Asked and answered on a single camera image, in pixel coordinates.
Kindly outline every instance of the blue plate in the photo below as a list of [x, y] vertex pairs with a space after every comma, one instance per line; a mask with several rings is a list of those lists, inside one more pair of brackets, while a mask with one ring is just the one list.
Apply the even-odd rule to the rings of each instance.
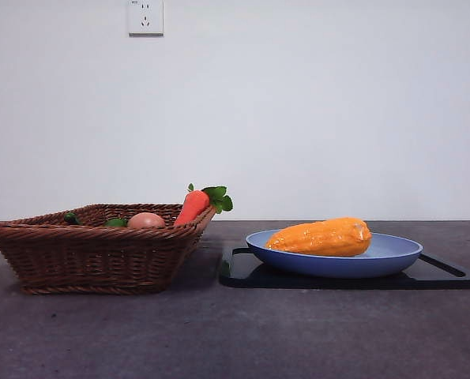
[[355, 257], [325, 257], [266, 249], [278, 231], [259, 231], [246, 237], [251, 252], [261, 261], [281, 270], [328, 278], [374, 278], [396, 274], [411, 266], [423, 247], [410, 239], [372, 233], [370, 247]]

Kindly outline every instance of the basket rim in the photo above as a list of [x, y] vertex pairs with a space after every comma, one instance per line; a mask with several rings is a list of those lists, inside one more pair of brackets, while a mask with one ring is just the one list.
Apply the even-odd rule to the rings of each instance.
[[194, 220], [189, 223], [180, 225], [168, 225], [166, 227], [149, 227], [145, 229], [133, 229], [127, 227], [93, 227], [88, 225], [58, 225], [50, 223], [26, 223], [25, 221], [61, 216], [67, 212], [75, 212], [79, 210], [85, 210], [86, 208], [96, 208], [103, 206], [124, 206], [124, 207], [167, 207], [167, 206], [182, 206], [181, 204], [154, 204], [154, 203], [134, 203], [134, 204], [91, 204], [80, 208], [74, 208], [61, 212], [53, 212], [45, 215], [34, 216], [27, 219], [18, 219], [10, 221], [0, 221], [0, 234], [5, 231], [11, 232], [29, 232], [31, 234], [47, 234], [53, 233], [56, 236], [60, 235], [82, 235], [90, 236], [95, 238], [96, 236], [112, 236], [116, 238], [171, 238], [171, 237], [185, 237], [194, 234], [196, 229], [199, 227], [205, 227], [206, 224], [213, 218], [216, 213], [216, 209], [209, 205], [202, 213], [200, 213]]

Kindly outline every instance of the fake fruit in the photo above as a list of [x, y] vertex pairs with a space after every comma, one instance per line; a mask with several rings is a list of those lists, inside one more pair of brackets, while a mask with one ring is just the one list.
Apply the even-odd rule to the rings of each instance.
[[127, 227], [126, 219], [109, 219], [104, 225], [104, 227]]
[[222, 211], [231, 211], [233, 209], [233, 202], [231, 198], [226, 195], [225, 186], [206, 187], [201, 191], [194, 189], [193, 183], [187, 187], [189, 193], [184, 199], [182, 210], [174, 222], [174, 225], [182, 225], [189, 223], [198, 217], [209, 205], [216, 209], [217, 213]]
[[267, 241], [267, 249], [292, 253], [354, 257], [364, 253], [371, 241], [367, 224], [355, 217], [340, 217], [286, 227]]
[[127, 227], [145, 229], [147, 227], [164, 227], [166, 223], [163, 217], [156, 213], [142, 212], [134, 215], [127, 222]]
[[82, 225], [80, 220], [78, 219], [77, 215], [73, 212], [67, 212], [64, 215], [64, 220], [69, 224], [69, 225]]

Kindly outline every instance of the plate rim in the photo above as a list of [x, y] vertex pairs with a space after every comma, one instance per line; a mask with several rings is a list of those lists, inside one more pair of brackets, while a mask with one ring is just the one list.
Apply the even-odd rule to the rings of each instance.
[[275, 253], [280, 253], [280, 254], [283, 254], [283, 255], [288, 255], [290, 257], [296, 257], [297, 256], [297, 257], [306, 257], [306, 258], [313, 258], [313, 259], [333, 259], [333, 260], [342, 260], [342, 261], [394, 259], [394, 258], [401, 258], [401, 257], [411, 257], [415, 254], [421, 254], [423, 252], [423, 245], [421, 245], [420, 243], [418, 243], [414, 240], [411, 240], [411, 239], [405, 238], [405, 237], [400, 237], [400, 236], [397, 236], [397, 235], [388, 235], [388, 234], [385, 234], [385, 233], [376, 233], [376, 232], [373, 232], [373, 231], [371, 232], [372, 235], [380, 235], [380, 236], [385, 236], [385, 237], [390, 237], [390, 238], [396, 238], [396, 239], [400, 239], [400, 240], [404, 240], [404, 241], [416, 244], [417, 249], [410, 252], [410, 253], [398, 254], [398, 255], [391, 256], [391, 257], [361, 257], [362, 254], [354, 256], [354, 257], [337, 257], [337, 256], [328, 256], [328, 255], [313, 255], [313, 254], [293, 253], [293, 252], [282, 251], [282, 250], [272, 250], [272, 249], [267, 249], [263, 246], [257, 246], [255, 244], [249, 242], [249, 238], [253, 237], [255, 235], [259, 235], [259, 234], [262, 234], [262, 233], [269, 233], [269, 232], [275, 233], [275, 232], [280, 231], [280, 230], [282, 230], [282, 228], [281, 229], [268, 229], [267, 231], [256, 231], [254, 233], [251, 233], [251, 234], [247, 235], [245, 237], [245, 241], [246, 241], [247, 245], [249, 245], [249, 247], [254, 246], [258, 249], [263, 249], [264, 251], [267, 251], [267, 252], [270, 252], [270, 253], [275, 252]]

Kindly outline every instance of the black cutting board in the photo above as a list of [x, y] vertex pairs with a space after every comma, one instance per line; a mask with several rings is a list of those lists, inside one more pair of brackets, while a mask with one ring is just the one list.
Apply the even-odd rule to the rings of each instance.
[[391, 276], [369, 279], [331, 279], [285, 272], [262, 263], [248, 248], [224, 254], [219, 282], [241, 288], [305, 288], [349, 290], [433, 290], [470, 288], [470, 270], [421, 253], [415, 263]]

